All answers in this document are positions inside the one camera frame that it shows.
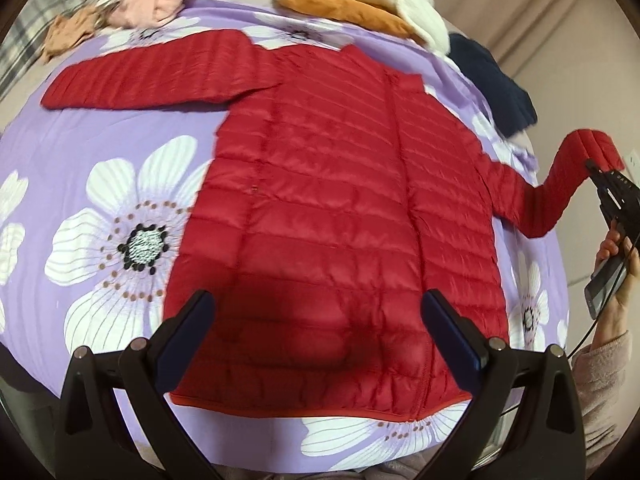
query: purple bedsheet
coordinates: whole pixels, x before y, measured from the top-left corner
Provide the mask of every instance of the purple bedsheet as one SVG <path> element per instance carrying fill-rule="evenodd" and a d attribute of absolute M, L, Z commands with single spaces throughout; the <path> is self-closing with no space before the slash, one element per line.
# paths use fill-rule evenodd
<path fill-rule="evenodd" d="M 215 132 L 226 117 L 223 108 L 202 104 L 146 111 L 46 111 L 40 98 L 64 66 L 219 28 L 243 30 L 265 48 L 302 42 L 339 49 L 354 43 L 389 66 L 420 73 L 425 90 L 478 135 L 491 157 L 535 182 L 534 158 L 495 133 L 485 99 L 447 59 L 411 41 L 352 25 L 273 12 L 193 0 L 163 28 L 101 35 L 51 75 L 0 139 L 0 342 L 55 394 L 60 394 L 74 347 L 122 348 L 136 336 L 150 336 L 160 323 L 174 248 L 159 260 L 150 281 L 127 282 L 140 293 L 122 300 L 110 296 L 110 288 L 101 288 L 110 272 L 105 247 L 107 241 L 118 241 L 118 226 L 129 232 L 136 215 L 172 222 L 172 243 L 179 246 L 186 208 L 193 203 L 214 151 Z M 494 231 L 512 346 L 564 346 L 568 294 L 555 233 L 528 240 L 499 219 L 494 219 Z M 118 394 L 118 399 L 134 440 L 145 443 L 126 396 Z M 405 424 L 346 417 L 248 419 L 172 408 L 213 463 L 305 473 L 364 468 L 434 446 L 447 437 L 466 404 Z M 409 437 L 388 438 L 403 433 Z"/>

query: red puffer jacket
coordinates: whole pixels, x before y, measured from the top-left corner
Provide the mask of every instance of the red puffer jacket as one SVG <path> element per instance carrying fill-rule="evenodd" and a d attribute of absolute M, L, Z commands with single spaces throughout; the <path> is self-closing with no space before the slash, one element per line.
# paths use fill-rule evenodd
<path fill-rule="evenodd" d="M 420 321 L 423 292 L 508 338 L 492 216 L 542 236 L 586 158 L 622 165 L 581 130 L 533 188 L 420 76 L 354 46 L 267 51 L 231 30 L 71 66 L 42 103 L 188 101 L 229 102 L 229 116 L 164 304 L 173 316 L 205 288 L 216 322 L 172 398 L 235 415 L 406 421 L 464 399 Z"/>

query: black cable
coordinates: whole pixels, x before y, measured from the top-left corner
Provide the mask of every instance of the black cable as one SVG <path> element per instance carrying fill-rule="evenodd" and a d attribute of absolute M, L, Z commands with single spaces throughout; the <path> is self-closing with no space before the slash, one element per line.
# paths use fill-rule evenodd
<path fill-rule="evenodd" d="M 618 271 L 618 275 L 616 276 L 616 281 L 613 283 L 611 290 L 607 294 L 607 297 L 604 300 L 604 304 L 602 305 L 602 308 L 600 309 L 598 316 L 596 317 L 596 320 L 591 324 L 591 328 L 589 329 L 589 331 L 584 335 L 584 337 L 575 346 L 572 352 L 567 356 L 567 359 L 571 359 L 575 355 L 575 353 L 582 347 L 584 342 L 587 341 L 587 338 L 591 335 L 591 332 L 593 332 L 593 329 L 596 328 L 596 325 L 598 324 L 598 320 L 600 320 L 600 316 L 602 316 L 604 309 L 607 307 L 607 305 L 609 304 L 609 301 L 613 297 L 614 291 L 616 290 L 616 285 L 618 284 L 620 277 L 622 276 L 622 272 L 628 267 L 629 261 L 631 260 L 631 254 L 634 252 L 634 249 L 638 246 L 639 240 L 640 240 L 640 233 L 638 233 L 636 240 L 632 243 L 629 254 L 625 258 L 625 263 L 622 267 L 620 267 L 620 270 Z M 520 406 L 520 403 L 516 404 L 515 406 L 511 406 L 508 410 L 505 410 L 504 412 L 502 412 L 500 416 L 505 416 L 508 413 L 511 413 L 513 410 L 517 410 L 519 406 Z"/>

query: black clamp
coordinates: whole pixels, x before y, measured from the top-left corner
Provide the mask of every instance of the black clamp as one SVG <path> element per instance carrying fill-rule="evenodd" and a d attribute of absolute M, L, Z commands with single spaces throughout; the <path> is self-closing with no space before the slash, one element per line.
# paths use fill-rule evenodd
<path fill-rule="evenodd" d="M 633 245 L 637 245 L 640 240 L 640 189 L 619 171 L 602 171 L 591 159 L 585 165 L 598 190 L 600 211 L 607 227 L 615 219 L 618 222 L 616 229 L 622 239 L 629 237 Z M 598 319 L 608 299 L 625 281 L 627 266 L 628 258 L 625 251 L 621 250 L 602 262 L 591 275 L 591 280 L 584 288 L 591 319 Z"/>
<path fill-rule="evenodd" d="M 417 480 L 584 480 L 582 415 L 562 348 L 530 352 L 487 340 L 437 290 L 424 295 L 422 320 L 456 383 L 473 398 Z M 524 394 L 504 446 L 493 462 L 474 469 L 511 389 L 520 387 Z"/>
<path fill-rule="evenodd" d="M 222 480 L 163 397 L 178 385 L 213 319 L 213 298 L 201 291 L 149 340 L 134 339 L 122 352 L 74 351 L 56 431 L 58 480 Z M 114 388 L 126 391 L 165 470 L 140 457 Z"/>
<path fill-rule="evenodd" d="M 122 352 L 74 351 L 56 434 L 58 480 L 222 480 L 186 434 L 163 395 L 178 385 L 214 319 L 214 301 L 196 293 L 177 317 Z M 417 480 L 584 480 L 580 406 L 564 351 L 511 349 L 482 336 L 437 290 L 422 300 L 422 320 L 458 386 L 473 399 Z M 474 469 L 512 388 L 525 387 L 497 459 Z M 164 470 L 141 459 L 117 405 L 124 389 Z"/>

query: white flower print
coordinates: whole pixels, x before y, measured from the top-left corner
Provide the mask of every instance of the white flower print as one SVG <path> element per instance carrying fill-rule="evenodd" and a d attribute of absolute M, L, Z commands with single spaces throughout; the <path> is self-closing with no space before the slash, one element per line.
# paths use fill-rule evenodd
<path fill-rule="evenodd" d="M 300 43 L 340 50 L 353 43 L 351 36 L 341 32 L 342 25 L 331 20 L 304 20 L 267 12 L 254 12 L 254 16 L 266 25 L 250 25 L 242 31 L 269 50 Z"/>
<path fill-rule="evenodd" d="M 529 267 L 527 281 L 526 286 L 518 288 L 520 303 L 509 314 L 510 346 L 543 352 L 546 349 L 543 326 L 549 322 L 549 305 L 548 293 L 542 289 L 540 266 L 537 262 Z"/>
<path fill-rule="evenodd" d="M 558 328 L 556 328 L 556 335 L 558 336 L 558 344 L 562 348 L 566 348 L 566 334 L 567 334 L 567 325 L 564 319 L 558 321 Z"/>
<path fill-rule="evenodd" d="M 303 418 L 308 433 L 301 451 L 306 456 L 334 455 L 371 440 L 368 446 L 340 460 L 330 470 L 388 462 L 443 442 L 467 406 L 468 402 L 454 404 L 417 422 L 381 422 L 350 416 Z"/>
<path fill-rule="evenodd" d="M 95 208 L 62 222 L 45 265 L 58 285 L 94 285 L 66 313 L 69 353 L 81 345 L 122 350 L 160 325 L 169 272 L 210 164 L 183 179 L 196 146 L 190 136 L 170 140 L 151 153 L 138 176 L 122 158 L 91 170 L 86 193 Z"/>
<path fill-rule="evenodd" d="M 29 186 L 28 178 L 18 178 L 18 172 L 11 173 L 0 186 L 0 228 L 15 211 Z M 18 264 L 18 248 L 24 240 L 22 224 L 10 223 L 4 225 L 0 232 L 0 286 L 5 286 L 11 273 Z M 0 300 L 0 334 L 4 332 L 6 318 L 4 304 Z"/>
<path fill-rule="evenodd" d="M 425 85 L 424 85 L 424 93 L 425 93 L 425 94 L 432 95 L 432 96 L 434 96 L 436 99 L 438 98 L 438 94 L 437 94 L 437 92 L 436 92 L 436 89 L 435 89 L 433 86 L 431 86 L 431 85 L 427 85 L 427 84 L 425 84 Z"/>
<path fill-rule="evenodd" d="M 501 163 L 511 166 L 518 172 L 525 171 L 524 165 L 516 156 L 514 146 L 498 134 L 494 126 L 490 123 L 489 119 L 484 116 L 484 114 L 476 114 L 472 123 L 476 134 L 491 142 L 495 155 Z"/>
<path fill-rule="evenodd" d="M 100 50 L 104 54 L 118 52 L 136 46 L 149 46 L 156 43 L 167 43 L 172 40 L 179 40 L 196 34 L 211 30 L 209 27 L 198 26 L 200 18 L 175 18 L 163 27 L 158 28 L 111 28 L 105 33 L 109 39 Z"/>

